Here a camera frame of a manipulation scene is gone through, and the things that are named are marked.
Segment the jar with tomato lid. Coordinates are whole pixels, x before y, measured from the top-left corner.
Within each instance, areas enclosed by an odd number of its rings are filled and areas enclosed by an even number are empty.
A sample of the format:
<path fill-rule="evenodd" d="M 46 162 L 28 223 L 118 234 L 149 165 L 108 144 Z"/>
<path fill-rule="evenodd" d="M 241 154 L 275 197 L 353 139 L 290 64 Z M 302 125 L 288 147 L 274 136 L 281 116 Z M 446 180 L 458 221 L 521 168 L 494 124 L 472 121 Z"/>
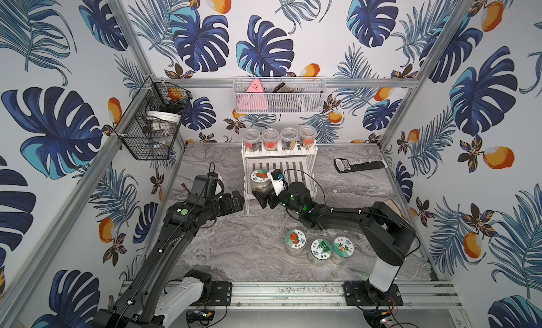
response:
<path fill-rule="evenodd" d="M 268 170 L 261 168 L 253 171 L 250 175 L 250 182 L 252 192 L 267 193 L 273 190 Z"/>

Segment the white slatted wooden shelf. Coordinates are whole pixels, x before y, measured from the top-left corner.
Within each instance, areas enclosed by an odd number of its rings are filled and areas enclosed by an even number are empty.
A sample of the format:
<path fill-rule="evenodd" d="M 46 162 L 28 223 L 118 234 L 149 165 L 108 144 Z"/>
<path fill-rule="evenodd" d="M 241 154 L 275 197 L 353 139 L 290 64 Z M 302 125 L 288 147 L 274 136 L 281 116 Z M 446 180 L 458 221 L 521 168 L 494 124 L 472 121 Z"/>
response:
<path fill-rule="evenodd" d="M 250 175 L 253 171 L 261 168 L 268 170 L 269 173 L 275 169 L 282 170 L 286 182 L 302 182 L 309 189 L 311 196 L 315 196 L 318 187 L 313 180 L 313 166 L 317 152 L 316 145 L 306 149 L 299 144 L 299 140 L 296 149 L 292 151 L 283 150 L 281 138 L 276 151 L 266 151 L 263 148 L 261 139 L 261 148 L 258 152 L 247 152 L 244 149 L 242 140 L 241 155 L 244 165 L 245 210 L 250 211 L 250 201 L 255 199 L 251 191 Z"/>

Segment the clear seed container dark seeds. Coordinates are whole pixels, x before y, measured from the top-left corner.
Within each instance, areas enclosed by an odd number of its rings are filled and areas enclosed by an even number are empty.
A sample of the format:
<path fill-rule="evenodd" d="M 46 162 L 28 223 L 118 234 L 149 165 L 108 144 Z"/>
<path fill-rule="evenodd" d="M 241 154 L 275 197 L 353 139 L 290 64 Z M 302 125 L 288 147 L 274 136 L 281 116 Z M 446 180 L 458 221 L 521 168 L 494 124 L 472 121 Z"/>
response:
<path fill-rule="evenodd" d="M 295 128 L 286 127 L 282 129 L 280 132 L 280 137 L 283 150 L 292 151 L 297 148 L 299 133 Z"/>

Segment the clear seed container front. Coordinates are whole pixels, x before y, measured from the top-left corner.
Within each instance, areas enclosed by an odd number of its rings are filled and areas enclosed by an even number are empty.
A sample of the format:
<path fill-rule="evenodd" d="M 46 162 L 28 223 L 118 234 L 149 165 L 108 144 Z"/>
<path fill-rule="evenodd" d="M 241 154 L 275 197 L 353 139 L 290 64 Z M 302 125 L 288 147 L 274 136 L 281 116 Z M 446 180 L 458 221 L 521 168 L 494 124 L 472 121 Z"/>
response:
<path fill-rule="evenodd" d="M 266 151 L 276 151 L 280 140 L 280 134 L 276 129 L 268 128 L 262 131 L 261 139 L 263 148 Z"/>

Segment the clear seed container red label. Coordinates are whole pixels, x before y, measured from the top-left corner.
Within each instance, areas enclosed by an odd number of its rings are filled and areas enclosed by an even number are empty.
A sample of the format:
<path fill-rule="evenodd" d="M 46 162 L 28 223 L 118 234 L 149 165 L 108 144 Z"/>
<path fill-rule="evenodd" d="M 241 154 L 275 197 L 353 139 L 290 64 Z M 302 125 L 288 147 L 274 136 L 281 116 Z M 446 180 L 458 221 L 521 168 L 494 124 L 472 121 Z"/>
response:
<path fill-rule="evenodd" d="M 317 130 L 310 125 L 304 125 L 299 128 L 300 144 L 303 148 L 310 149 L 315 145 Z"/>

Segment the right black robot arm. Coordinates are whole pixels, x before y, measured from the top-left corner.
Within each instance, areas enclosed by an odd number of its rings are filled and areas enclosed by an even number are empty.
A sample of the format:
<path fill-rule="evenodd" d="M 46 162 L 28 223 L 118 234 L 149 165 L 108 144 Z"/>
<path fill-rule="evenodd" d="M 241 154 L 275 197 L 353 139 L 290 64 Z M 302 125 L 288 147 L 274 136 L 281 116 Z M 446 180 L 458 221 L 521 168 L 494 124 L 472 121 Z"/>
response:
<path fill-rule="evenodd" d="M 313 230 L 341 230 L 362 233 L 377 255 L 368 282 L 381 293 L 389 291 L 405 262 L 416 232 L 395 210 L 384 202 L 370 207 L 336 208 L 317 203 L 301 182 L 275 191 L 253 192 L 262 208 L 282 205 L 297 214 L 297 220 Z"/>

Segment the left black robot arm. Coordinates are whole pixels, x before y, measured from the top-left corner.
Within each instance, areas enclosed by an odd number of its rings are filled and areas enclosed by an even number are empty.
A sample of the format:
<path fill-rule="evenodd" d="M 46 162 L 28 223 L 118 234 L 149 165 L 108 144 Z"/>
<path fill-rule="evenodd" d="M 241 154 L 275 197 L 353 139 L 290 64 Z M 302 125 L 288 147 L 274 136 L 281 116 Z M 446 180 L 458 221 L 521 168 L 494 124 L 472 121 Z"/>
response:
<path fill-rule="evenodd" d="M 170 327 L 193 304 L 213 298 L 212 277 L 195 270 L 168 294 L 163 291 L 198 231 L 209 220 L 244 209 L 239 192 L 216 191 L 223 186 L 216 173 L 196 177 L 186 200 L 168 209 L 159 237 L 130 286 L 112 308 L 97 311 L 93 327 Z"/>

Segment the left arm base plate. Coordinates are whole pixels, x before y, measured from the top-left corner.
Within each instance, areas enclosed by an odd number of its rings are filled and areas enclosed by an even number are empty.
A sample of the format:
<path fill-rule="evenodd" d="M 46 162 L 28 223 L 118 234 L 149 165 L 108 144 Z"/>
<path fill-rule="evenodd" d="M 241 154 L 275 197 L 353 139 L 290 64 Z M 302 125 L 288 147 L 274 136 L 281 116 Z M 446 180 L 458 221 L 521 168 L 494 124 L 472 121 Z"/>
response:
<path fill-rule="evenodd" d="M 203 290 L 200 298 L 191 304 L 230 306 L 233 284 L 229 281 L 214 281 L 212 275 L 204 271 L 191 270 L 185 277 L 193 277 L 203 283 Z"/>

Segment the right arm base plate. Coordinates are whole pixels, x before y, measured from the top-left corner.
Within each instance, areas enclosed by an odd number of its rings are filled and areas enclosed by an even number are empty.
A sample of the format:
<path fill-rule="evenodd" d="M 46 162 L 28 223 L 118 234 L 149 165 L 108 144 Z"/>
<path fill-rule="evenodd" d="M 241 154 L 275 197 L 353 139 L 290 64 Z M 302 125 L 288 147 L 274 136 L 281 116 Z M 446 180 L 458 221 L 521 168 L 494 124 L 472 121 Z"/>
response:
<path fill-rule="evenodd" d="M 346 281 L 343 284 L 344 298 L 348 306 L 371 308 L 403 306 L 404 301 L 399 287 L 392 283 L 388 291 L 380 291 L 368 281 Z"/>

